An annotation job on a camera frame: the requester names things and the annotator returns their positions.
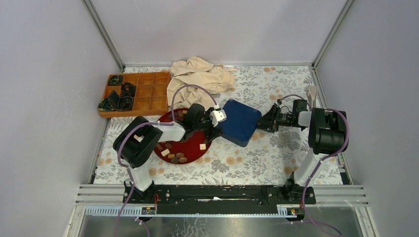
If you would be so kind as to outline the navy box lid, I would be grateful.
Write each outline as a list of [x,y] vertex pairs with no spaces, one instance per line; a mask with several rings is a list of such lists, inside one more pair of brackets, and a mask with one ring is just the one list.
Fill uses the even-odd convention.
[[256,131],[256,122],[262,117],[261,112],[233,99],[229,99],[222,109],[227,118],[216,127],[221,129],[221,137],[246,147]]

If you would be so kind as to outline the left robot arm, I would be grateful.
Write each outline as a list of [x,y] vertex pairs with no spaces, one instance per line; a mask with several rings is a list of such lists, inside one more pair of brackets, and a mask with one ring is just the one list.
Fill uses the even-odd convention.
[[113,144],[135,187],[134,196],[142,203],[153,198],[154,182],[146,166],[152,153],[173,164],[194,162],[221,135],[220,124],[226,119],[218,105],[206,110],[200,104],[167,112],[156,122],[136,117]]

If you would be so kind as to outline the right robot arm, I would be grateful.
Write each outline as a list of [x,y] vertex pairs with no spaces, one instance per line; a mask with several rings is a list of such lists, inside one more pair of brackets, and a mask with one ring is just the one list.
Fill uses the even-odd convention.
[[304,99],[293,101],[292,110],[283,113],[281,100],[257,122],[257,128],[267,132],[277,132],[279,127],[296,127],[308,130],[309,151],[301,166],[290,176],[292,185],[283,190],[284,199],[296,203],[303,197],[300,186],[308,186],[322,163],[347,149],[349,125],[345,111],[311,108]]

